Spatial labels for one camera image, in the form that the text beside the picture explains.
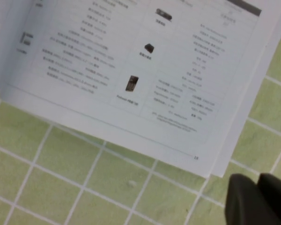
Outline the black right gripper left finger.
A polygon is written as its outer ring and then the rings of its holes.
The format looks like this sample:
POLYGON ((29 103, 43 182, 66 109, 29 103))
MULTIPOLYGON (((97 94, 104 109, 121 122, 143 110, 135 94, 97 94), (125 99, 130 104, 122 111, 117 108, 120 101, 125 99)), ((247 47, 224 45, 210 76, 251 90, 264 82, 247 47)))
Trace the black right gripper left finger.
POLYGON ((229 178, 224 214, 227 225, 281 225, 257 184, 239 173, 229 178))

